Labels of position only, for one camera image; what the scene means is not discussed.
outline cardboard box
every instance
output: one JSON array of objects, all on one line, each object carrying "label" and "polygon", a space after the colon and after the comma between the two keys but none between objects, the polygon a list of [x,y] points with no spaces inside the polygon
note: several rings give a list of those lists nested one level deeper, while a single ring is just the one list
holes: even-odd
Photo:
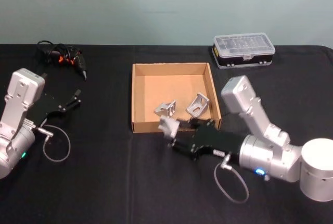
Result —
[{"label": "cardboard box", "polygon": [[213,118],[221,125],[221,114],[209,63],[134,64],[132,73],[132,129],[134,133],[160,132],[154,110],[176,100],[174,119],[188,120],[186,108],[197,93],[210,99],[200,119]]}]

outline blue led light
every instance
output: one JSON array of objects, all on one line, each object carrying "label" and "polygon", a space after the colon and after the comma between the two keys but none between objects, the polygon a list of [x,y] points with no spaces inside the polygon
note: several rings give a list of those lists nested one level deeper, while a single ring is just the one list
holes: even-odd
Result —
[{"label": "blue led light", "polygon": [[266,174],[265,171],[261,168],[257,168],[254,172],[260,176],[264,176]]}]

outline table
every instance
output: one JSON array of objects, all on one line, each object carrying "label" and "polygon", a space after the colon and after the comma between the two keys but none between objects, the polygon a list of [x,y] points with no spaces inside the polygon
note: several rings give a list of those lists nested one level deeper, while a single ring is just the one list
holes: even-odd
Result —
[{"label": "table", "polygon": [[[237,169],[250,191],[235,205],[213,179],[216,157],[198,161],[167,148],[161,133],[131,131],[133,63],[209,62],[219,94],[230,77],[246,74],[270,120],[294,145],[333,138],[333,50],[322,46],[277,46],[267,67],[219,70],[208,46],[81,45],[88,66],[85,82],[70,68],[47,72],[45,93],[64,100],[82,90],[81,107],[57,121],[72,142],[68,160],[49,162],[41,136],[13,172],[0,181],[0,222],[6,223],[332,223],[333,202],[318,203],[298,183],[264,182]],[[11,73],[31,68],[34,45],[0,45],[0,95]],[[220,96],[222,115],[227,108]],[[0,103],[3,110],[4,101]],[[222,129],[249,133],[236,115]],[[244,196],[235,177],[219,172],[234,197]]]}]

